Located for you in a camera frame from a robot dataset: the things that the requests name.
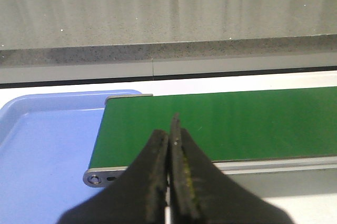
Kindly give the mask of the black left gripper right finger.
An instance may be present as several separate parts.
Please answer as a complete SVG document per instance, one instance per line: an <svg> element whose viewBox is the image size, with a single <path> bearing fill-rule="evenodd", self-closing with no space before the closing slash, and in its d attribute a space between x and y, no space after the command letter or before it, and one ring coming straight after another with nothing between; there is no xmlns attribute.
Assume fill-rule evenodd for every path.
<svg viewBox="0 0 337 224"><path fill-rule="evenodd" d="M174 223L292 223L288 214L223 174L197 146L178 114L170 128Z"/></svg>

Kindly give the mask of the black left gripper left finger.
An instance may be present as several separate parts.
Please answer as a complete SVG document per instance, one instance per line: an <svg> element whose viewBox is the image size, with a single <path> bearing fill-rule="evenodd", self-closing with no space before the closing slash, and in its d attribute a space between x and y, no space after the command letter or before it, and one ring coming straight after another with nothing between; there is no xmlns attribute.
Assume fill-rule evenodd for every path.
<svg viewBox="0 0 337 224"><path fill-rule="evenodd" d="M154 130L120 177L58 223L164 223L168 143L165 131Z"/></svg>

